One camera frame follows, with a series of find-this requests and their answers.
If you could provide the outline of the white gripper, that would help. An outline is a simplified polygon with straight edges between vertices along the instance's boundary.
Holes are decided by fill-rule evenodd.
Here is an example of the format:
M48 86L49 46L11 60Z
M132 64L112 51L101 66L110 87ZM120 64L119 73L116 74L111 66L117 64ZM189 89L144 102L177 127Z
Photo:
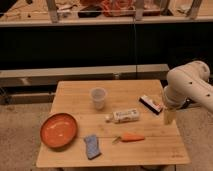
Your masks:
M162 99L167 107L164 110L164 124L170 125L176 118L175 109L180 109L184 105L186 97L171 86L166 86L163 89Z

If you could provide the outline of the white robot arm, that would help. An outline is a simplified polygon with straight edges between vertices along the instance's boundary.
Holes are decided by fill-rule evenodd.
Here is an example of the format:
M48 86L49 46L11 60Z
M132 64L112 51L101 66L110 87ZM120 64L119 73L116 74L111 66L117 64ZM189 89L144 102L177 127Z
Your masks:
M164 124L170 125L189 98L213 113L213 86L208 83L210 69L205 62L193 61L171 69L166 76L162 100L165 105Z

